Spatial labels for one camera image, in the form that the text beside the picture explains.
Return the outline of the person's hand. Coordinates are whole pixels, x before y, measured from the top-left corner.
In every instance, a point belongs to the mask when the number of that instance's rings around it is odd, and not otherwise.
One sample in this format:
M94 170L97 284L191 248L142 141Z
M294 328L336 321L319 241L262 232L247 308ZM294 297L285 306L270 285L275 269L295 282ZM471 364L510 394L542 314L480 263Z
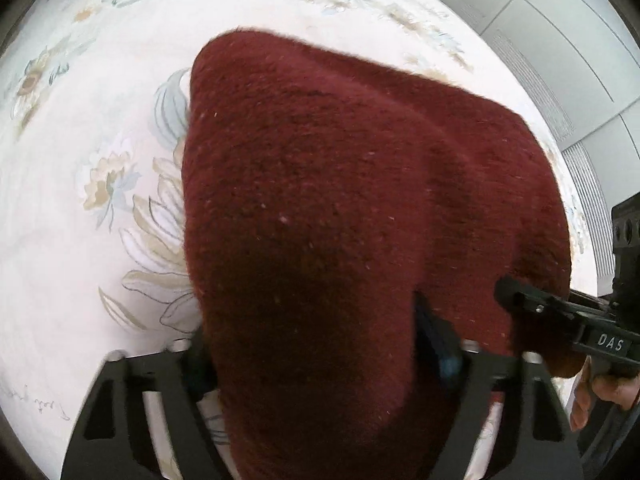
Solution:
M612 402L623 411L631 410L639 403L639 376L617 378L608 374L596 374L592 359L588 358L574 389L574 401L570 410L571 430L585 428L596 400Z

